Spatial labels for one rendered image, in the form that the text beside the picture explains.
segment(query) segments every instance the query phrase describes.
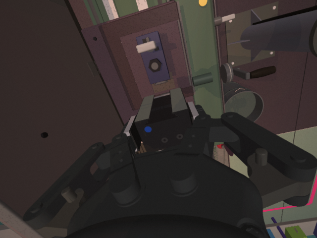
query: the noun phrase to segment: brown panel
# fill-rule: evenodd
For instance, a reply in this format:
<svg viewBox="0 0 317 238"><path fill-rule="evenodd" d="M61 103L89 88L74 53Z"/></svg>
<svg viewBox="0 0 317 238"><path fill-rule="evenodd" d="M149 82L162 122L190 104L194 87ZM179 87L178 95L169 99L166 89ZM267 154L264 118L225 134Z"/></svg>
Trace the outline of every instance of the brown panel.
<svg viewBox="0 0 317 238"><path fill-rule="evenodd" d="M69 3L76 15L81 29L85 29L94 25L83 0L69 0Z"/></svg>
<svg viewBox="0 0 317 238"><path fill-rule="evenodd" d="M120 80L124 85L126 94L129 95L129 101L134 110L140 108L142 97L135 82L129 61L125 56L120 37L178 19L177 3L172 1L108 21L100 26L112 61L115 63Z"/></svg>
<svg viewBox="0 0 317 238"><path fill-rule="evenodd" d="M216 16L226 16L273 2L275 0L240 0L239 3L233 3L231 0L216 0L215 11ZM278 15L308 8L314 6L315 3L315 0L279 0ZM221 24L217 28L219 58L220 63L224 64L228 62L225 24ZM240 66L241 70L250 72L274 65L275 74L248 81L237 76L233 78L234 82L261 95L264 100L264 110L256 123L275 134L295 130L306 55L307 53L302 52L275 52L275 57Z"/></svg>
<svg viewBox="0 0 317 238"><path fill-rule="evenodd" d="M165 84L168 83L159 85L150 84L142 57L136 50L136 45L138 44L136 37L149 34L154 31L158 31L160 35L167 68L170 72L171 78L173 78L174 81L172 88L165 87ZM177 21L132 33L130 35L121 37L120 40L142 98L152 94L158 95L167 93L174 88L184 88L190 86Z"/></svg>
<svg viewBox="0 0 317 238"><path fill-rule="evenodd" d="M317 57L307 55L296 130L317 126Z"/></svg>
<svg viewBox="0 0 317 238"><path fill-rule="evenodd" d="M123 126L66 7L4 1L0 21L0 199L23 216L89 146L110 143Z"/></svg>

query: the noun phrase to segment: black hole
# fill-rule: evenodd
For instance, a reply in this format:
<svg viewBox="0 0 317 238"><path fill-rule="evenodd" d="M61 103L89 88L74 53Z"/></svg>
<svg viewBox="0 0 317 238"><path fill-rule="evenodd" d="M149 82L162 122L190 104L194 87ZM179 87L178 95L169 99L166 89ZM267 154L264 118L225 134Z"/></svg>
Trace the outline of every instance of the black hole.
<svg viewBox="0 0 317 238"><path fill-rule="evenodd" d="M43 132L43 133L41 133L41 138L46 138L46 137L48 137L48 133L47 132Z"/></svg>

